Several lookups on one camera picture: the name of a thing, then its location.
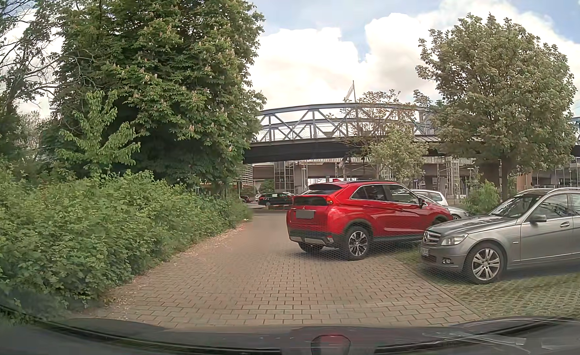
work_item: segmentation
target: grass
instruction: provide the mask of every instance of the grass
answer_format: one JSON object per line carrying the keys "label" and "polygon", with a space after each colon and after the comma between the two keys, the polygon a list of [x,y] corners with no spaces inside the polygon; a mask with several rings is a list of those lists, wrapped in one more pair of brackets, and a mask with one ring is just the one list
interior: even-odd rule
{"label": "grass", "polygon": [[417,244],[396,258],[488,318],[556,316],[580,319],[580,265],[507,272],[489,285],[475,285],[450,272],[431,271],[420,263]]}

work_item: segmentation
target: alloy wheel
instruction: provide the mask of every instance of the alloy wheel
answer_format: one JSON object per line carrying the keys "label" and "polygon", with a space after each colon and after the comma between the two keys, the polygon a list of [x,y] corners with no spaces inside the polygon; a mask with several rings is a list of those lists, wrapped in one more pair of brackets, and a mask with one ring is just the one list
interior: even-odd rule
{"label": "alloy wheel", "polygon": [[500,256],[491,248],[479,250],[472,259],[472,273],[481,281],[489,281],[498,275]]}
{"label": "alloy wheel", "polygon": [[369,238],[366,234],[357,230],[349,236],[349,252],[353,256],[362,256],[366,253],[369,245]]}

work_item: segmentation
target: red car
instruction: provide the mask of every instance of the red car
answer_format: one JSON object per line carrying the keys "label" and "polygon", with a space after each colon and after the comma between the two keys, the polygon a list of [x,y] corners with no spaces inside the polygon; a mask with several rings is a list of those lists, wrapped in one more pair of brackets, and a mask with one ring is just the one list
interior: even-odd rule
{"label": "red car", "polygon": [[293,197],[286,214],[290,240],[307,253],[328,246],[360,260],[374,243],[421,240],[426,228],[452,220],[443,206],[427,204],[393,181],[340,181],[309,189]]}

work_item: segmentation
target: paved path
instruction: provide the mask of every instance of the paved path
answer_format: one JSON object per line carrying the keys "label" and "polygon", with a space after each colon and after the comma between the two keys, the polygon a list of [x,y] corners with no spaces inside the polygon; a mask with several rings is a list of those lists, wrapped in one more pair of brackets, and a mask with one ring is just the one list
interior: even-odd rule
{"label": "paved path", "polygon": [[388,251],[348,262],[310,256],[287,237],[285,214],[254,220],[177,255],[112,292],[90,317],[197,325],[448,325],[478,317]]}

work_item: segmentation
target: car wheel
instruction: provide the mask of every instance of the car wheel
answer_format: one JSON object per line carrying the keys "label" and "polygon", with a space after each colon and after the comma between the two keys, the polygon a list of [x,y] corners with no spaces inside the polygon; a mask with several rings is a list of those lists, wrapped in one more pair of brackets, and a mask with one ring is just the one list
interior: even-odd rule
{"label": "car wheel", "polygon": [[505,271],[503,252],[492,243],[481,243],[468,253],[463,271],[475,284],[496,282]]}
{"label": "car wheel", "polygon": [[303,251],[305,251],[308,254],[318,253],[319,251],[321,251],[321,249],[323,249],[322,245],[314,245],[308,243],[299,243],[299,247],[301,247]]}
{"label": "car wheel", "polygon": [[347,260],[364,259],[369,252],[369,232],[362,227],[352,226],[342,241],[341,250]]}

